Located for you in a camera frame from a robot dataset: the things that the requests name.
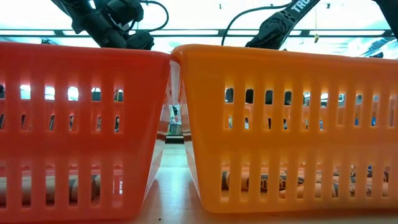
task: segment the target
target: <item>ceiling light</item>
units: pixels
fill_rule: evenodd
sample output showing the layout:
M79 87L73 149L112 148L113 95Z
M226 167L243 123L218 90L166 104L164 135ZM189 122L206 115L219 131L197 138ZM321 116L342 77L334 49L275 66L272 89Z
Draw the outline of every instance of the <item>ceiling light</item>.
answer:
M88 35L87 31L82 31L79 34L76 34L74 30L64 30L62 32L64 35Z
M0 30L0 35L55 35L52 30Z
M157 30L152 35L217 35L218 30Z
M311 30L310 35L382 35L384 30Z

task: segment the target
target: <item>rectangular slot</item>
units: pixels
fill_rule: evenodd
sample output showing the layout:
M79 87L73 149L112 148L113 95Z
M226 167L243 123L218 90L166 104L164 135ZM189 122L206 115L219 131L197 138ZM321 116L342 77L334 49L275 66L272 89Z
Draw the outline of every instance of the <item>rectangular slot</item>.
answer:
M379 112L379 95L373 96L371 126L376 126L377 113Z
M322 197L322 164L317 164L317 171L315 173L315 198Z
M7 176L6 166L3 161L0 163L0 210L6 208L7 202Z
M233 103L234 102L234 89L226 88L225 89L225 103Z
M286 198L287 163L281 162L279 165L279 198Z
M397 118L394 117L394 109L397 105L397 96L392 96L390 98L389 108L388 108L388 126L394 127L395 120Z
M113 207L121 207L123 204L123 167L113 167Z
M363 96L356 95L354 126L359 126L361 124L361 121L359 119L361 117L362 102L363 102Z
M91 89L91 100L92 101L101 101L101 89L98 87L94 87Z
M229 117L228 117L228 128L229 128L229 129L232 129L232 120L233 120L233 119L232 119L232 116L229 116Z
M368 166L368 178L366 181L366 196L372 197L373 170L372 165Z
M221 201L229 199L229 161L221 164Z
M356 191L356 171L358 170L358 166L351 166L351 173L349 175L349 197L355 197Z
M328 98L329 98L329 94L327 94L327 93L321 94L321 108L328 107Z
M266 119L266 125L265 128L268 130L271 130L271 118Z
M73 122L75 120L75 115L71 114L69 117L69 130L73 131Z
M388 191L389 191L389 187L390 187L389 183L388 183L389 173L390 173L390 166L385 166L384 167L384 176L383 176L383 187L382 187L383 197L388 197Z
M69 206L77 206L78 201L78 166L69 166Z
M96 120L96 131L100 131L101 130L101 115L98 115L97 120Z
M249 129L249 118L244 118L244 128L245 128L246 130Z
M344 110L345 110L345 94L340 93L338 97L338 111L337 111L337 125L344 125Z
M21 170L22 206L24 208L29 208L30 190L32 188L32 171L29 166L22 166Z
M308 130L308 119L310 117L310 92L304 92L303 94L303 111L302 111L302 130Z
M305 183L305 163L300 162L298 164L298 171L297 171L297 198L304 197L304 183Z
M51 115L50 117L50 131L53 131L54 129L54 120L55 120L55 115Z
M319 120L319 130L323 131L323 121Z
M49 165L45 169L45 204L48 207L55 205L55 166Z
M266 105L272 105L274 99L274 92L272 90L266 91Z
M5 99L6 98L6 89L4 87L4 84L0 84L0 99Z
M115 91L114 91L114 101L115 102L123 102L123 90L115 89Z
M253 102L254 102L254 90L248 89L246 90L245 103L253 104Z
M0 130L4 129L4 114L0 114Z
M114 132L119 132L120 117L117 116L114 120Z
M101 198L101 167L91 166L91 206L100 205Z

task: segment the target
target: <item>orange plastic basket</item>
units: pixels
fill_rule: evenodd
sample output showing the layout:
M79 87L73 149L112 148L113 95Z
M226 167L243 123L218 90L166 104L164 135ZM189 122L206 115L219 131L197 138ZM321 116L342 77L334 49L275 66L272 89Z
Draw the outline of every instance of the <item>orange plastic basket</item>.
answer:
M205 209L397 207L397 61L205 45L172 54Z
M15 43L0 52L0 222L139 213L170 119L170 56Z

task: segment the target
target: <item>black robotic arm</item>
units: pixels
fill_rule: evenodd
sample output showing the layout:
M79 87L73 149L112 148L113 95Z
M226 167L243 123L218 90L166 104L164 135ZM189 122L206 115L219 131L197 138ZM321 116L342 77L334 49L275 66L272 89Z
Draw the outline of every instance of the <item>black robotic arm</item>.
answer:
M95 0L95 9L88 0L52 0L72 18L72 28L79 34L87 33L100 47L150 50L154 38L148 32L129 35L123 30L129 22L131 27L144 17L138 0Z
M398 38L398 1L373 1L379 5L392 32ZM262 23L259 33L246 47L280 49L296 24L319 2L320 0L293 0L284 10L276 12Z

